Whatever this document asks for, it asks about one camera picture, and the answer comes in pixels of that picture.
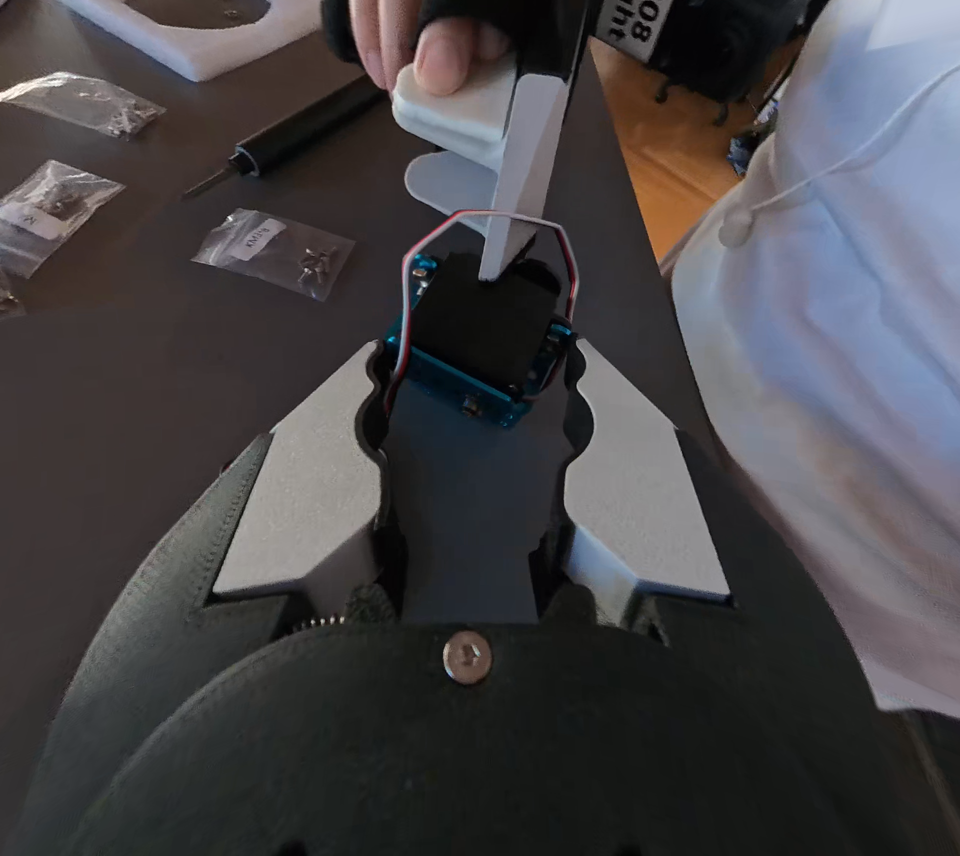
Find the person's white shirt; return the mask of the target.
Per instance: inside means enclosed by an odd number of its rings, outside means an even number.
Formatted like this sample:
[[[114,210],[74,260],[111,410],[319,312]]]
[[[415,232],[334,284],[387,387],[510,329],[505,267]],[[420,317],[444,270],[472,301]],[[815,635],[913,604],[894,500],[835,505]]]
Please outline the person's white shirt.
[[[878,705],[957,719],[958,0],[829,0],[670,275],[712,427]]]

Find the black servo with blue bracket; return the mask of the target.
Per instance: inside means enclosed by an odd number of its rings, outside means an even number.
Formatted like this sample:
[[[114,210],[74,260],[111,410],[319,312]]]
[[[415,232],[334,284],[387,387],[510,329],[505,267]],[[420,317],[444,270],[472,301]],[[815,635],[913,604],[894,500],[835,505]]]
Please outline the black servo with blue bracket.
[[[546,263],[522,258],[495,282],[481,281],[478,268],[476,253],[414,255],[401,383],[510,428],[559,374],[574,330],[557,311],[561,281]]]

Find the clear plastic screw bag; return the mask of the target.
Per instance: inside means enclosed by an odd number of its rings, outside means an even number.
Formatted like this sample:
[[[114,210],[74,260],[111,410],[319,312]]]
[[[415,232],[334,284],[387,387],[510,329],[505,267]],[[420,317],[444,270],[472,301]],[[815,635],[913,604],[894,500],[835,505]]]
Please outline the clear plastic screw bag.
[[[68,71],[15,83],[2,90],[1,103],[114,138],[134,137],[166,112],[112,82]]]

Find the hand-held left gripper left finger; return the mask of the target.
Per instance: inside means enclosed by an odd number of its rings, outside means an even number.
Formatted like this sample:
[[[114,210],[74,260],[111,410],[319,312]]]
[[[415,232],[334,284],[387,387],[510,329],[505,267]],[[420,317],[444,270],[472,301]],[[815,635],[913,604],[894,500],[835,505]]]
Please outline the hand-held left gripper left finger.
[[[383,342],[367,342],[270,432],[216,596],[344,606],[377,583],[403,604],[409,553],[382,448],[389,364]]]

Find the long clear screw bag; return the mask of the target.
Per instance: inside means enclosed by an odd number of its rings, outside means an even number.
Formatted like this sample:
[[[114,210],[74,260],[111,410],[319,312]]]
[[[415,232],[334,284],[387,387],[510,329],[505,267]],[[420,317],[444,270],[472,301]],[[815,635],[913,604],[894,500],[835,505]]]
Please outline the long clear screw bag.
[[[1,199],[1,267],[30,278],[125,185],[53,159]]]

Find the dark desk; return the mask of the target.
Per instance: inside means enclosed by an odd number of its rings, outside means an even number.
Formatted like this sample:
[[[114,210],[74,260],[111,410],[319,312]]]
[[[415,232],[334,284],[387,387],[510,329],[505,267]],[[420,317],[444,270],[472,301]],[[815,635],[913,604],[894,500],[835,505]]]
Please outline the dark desk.
[[[20,292],[2,321],[2,808],[16,809],[66,685],[141,560],[221,467],[309,394],[398,311],[402,253],[439,222],[403,175],[424,151],[379,106],[273,178],[187,188],[234,143],[356,72],[311,35],[212,82],[186,82],[57,0],[2,7],[2,88],[52,70],[117,82],[166,107],[131,141],[2,106],[2,192],[53,158],[125,184]],[[711,456],[716,449],[666,299],[598,74],[586,56],[569,105],[547,218],[565,224],[580,268],[575,325]],[[315,223],[356,241],[324,302],[190,261],[235,207]],[[489,557],[439,563],[431,528],[474,521],[442,511],[451,436],[466,420],[403,388],[390,468],[411,549],[417,615],[427,595],[476,577],[493,589],[494,538],[543,531],[565,396],[513,433],[503,453]]]

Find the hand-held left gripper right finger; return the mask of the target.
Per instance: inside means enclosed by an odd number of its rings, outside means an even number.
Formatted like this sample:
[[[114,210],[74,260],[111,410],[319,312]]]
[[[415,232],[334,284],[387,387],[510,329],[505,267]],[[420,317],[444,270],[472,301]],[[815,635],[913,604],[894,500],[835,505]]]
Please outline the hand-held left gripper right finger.
[[[547,529],[533,552],[534,604],[564,583],[598,608],[661,595],[725,605],[731,592],[678,430],[586,338],[567,355],[558,469]]]

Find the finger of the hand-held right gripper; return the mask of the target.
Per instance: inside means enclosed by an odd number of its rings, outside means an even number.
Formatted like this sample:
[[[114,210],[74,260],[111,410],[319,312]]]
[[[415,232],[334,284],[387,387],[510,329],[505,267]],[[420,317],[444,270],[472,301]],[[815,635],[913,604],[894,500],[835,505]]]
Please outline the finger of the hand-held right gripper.
[[[478,277],[493,282],[541,227],[570,85],[527,73],[515,86],[506,141],[491,194]]]

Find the clear screw bag white label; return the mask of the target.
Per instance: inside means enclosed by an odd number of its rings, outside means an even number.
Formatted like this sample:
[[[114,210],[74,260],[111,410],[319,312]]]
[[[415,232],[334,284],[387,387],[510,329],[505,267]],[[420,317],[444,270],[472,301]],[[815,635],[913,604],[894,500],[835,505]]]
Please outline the clear screw bag white label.
[[[315,226],[235,209],[210,230],[191,261],[324,301],[354,247],[354,240]]]

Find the black screwdriver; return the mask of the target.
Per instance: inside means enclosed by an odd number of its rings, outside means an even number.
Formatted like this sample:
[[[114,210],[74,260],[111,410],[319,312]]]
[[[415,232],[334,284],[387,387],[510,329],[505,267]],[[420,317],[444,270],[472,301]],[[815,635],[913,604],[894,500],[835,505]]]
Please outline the black screwdriver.
[[[223,167],[186,190],[194,199],[233,176],[261,178],[380,104],[388,96],[363,75],[236,143]]]

